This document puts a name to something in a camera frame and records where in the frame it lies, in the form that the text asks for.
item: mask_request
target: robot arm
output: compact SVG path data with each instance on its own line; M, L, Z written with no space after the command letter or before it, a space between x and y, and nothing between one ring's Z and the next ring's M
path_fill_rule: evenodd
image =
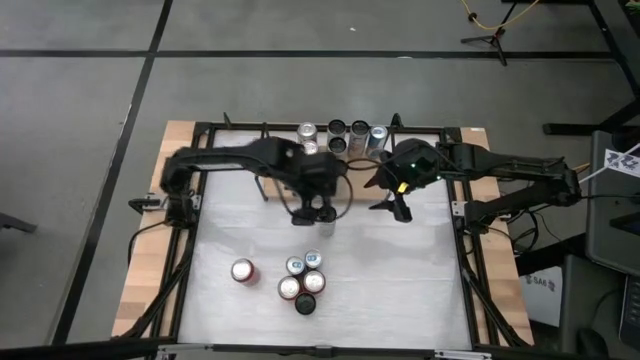
M277 137L257 139L246 146L211 149L182 148L165 162L160 187L167 193L167 222L186 228L195 222L189 183L194 172L245 169L281 181L298 194L302 207L293 211L294 225L331 221L335 209L330 197L336 193L337 179L347 166L332 153L306 155L303 147ZM319 196L323 206L315 209L311 201Z
M398 143L393 153L384 152L380 159L382 165L365 186L389 189L394 193L394 200L372 208L392 211L401 222L411 221L411 212L403 197L440 179L478 180L493 176L534 182L530 187L492 201L467 202L466 225L480 230L500 215L539 204L571 206L581 198L577 175L563 158L500 155L466 143L433 147L422 140L408 139Z

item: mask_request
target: gray floor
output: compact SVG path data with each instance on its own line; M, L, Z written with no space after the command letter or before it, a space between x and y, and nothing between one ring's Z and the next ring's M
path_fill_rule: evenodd
M489 25L508 8L469 2ZM161 7L160 0L0 0L0 48L146 50ZM611 2L601 8L631 47L619 10ZM161 49L473 51L482 48L459 38L479 34L450 0L176 0ZM587 8L557 5L540 5L509 27L504 47L606 50ZM0 347L47 341L142 62L0 59L0 211L40 225L34 235L0 232ZM562 155L579 165L588 160L588 139L547 137L540 125L596 123L631 99L609 61L512 60L505 68L495 60L158 59L70 340L110 334L127 241L139 223L126 202L146 192L168 120L221 121L226 111L235 122L386 123L399 112L410 125L486 127L495 151ZM548 209L545 216L565 237L582 231L584 210ZM523 220L511 230L528 227ZM541 244L552 241L543 232Z

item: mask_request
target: soda can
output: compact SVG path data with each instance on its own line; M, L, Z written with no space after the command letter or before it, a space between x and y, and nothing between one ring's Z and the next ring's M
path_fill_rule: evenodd
M356 120L351 124L349 147L347 150L350 158L355 159L362 156L367 146L367 136L369 136L369 124L363 120Z
M318 233L322 237L331 237L336 231L336 209L329 207L322 210L322 214L319 215L319 220L316 222L318 226Z
M338 159L345 160L347 157L347 142L343 138L334 137L329 141L329 151Z
M316 309L316 298L311 294L302 293L296 297L296 311L300 315L309 315Z
M298 143L305 140L313 140L318 142L318 129L312 123L302 123L298 126Z
M369 159L377 159L384 150L387 143L387 128L384 126L374 126L369 131L369 141L367 142L366 154Z
M304 147L304 153L307 155L313 155L318 153L318 143L313 140L305 140L302 143Z
M312 293L317 294L324 289L325 279L321 272L313 270L309 271L302 281L304 288Z
M287 276L278 283L278 294L285 300L293 300L300 293L300 283L296 278Z
M333 138L341 138L344 140L344 136L347 133L347 125L340 119L331 120L327 126L327 147L331 143Z
M258 282L258 271L249 259L238 259L231 265L231 278L245 285Z
M317 269L322 264L322 255L320 251L311 249L304 256L304 263L309 269Z
M292 256L287 259L287 271L289 274L296 276L304 272L304 261L297 256Z

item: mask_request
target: white label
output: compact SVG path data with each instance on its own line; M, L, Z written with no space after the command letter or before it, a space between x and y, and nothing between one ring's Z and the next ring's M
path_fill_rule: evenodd
M210 170L235 170L242 169L243 167L238 164L201 164L196 165L196 167L200 170L210 171Z
M609 166L614 161L615 164L609 166L609 169L616 170L631 176L640 177L640 158L633 155L624 155L624 153L607 149L604 153L604 165Z

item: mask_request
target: wooden table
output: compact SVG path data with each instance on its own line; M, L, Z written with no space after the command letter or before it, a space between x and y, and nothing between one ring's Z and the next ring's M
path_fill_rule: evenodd
M196 123L193 121L169 121L167 123L158 159L156 160L156 167L151 178L150 192L162 194L159 182L164 159L183 146L191 146L195 126ZM487 135L483 128L462 128L461 135L462 140L466 143L489 147ZM200 140L200 145L204 146L202 139ZM456 192L458 198L462 198L461 184L456 184ZM500 196L496 179L489 177L471 182L471 192L475 200L487 201ZM140 227L160 222L164 219L164 216L164 211L145 212L142 216ZM503 221L496 220L491 226L508 232L507 226ZM113 335L119 335L127 331L158 293L167 258L170 235L171 228L159 226L138 236L113 326ZM506 236L494 232L481 235L480 239L493 301L520 337L533 344L529 319L522 299L520 281L513 258L511 241ZM180 245L176 254L178 258L182 255L181 250L185 241L186 232L180 238ZM469 246L469 239L465 239L465 242ZM474 265L472 256L469 256L469 259ZM475 296L474 300L480 342L488 344L489 337L484 311ZM174 305L175 291L165 306L160 335L169 334L169 324Z

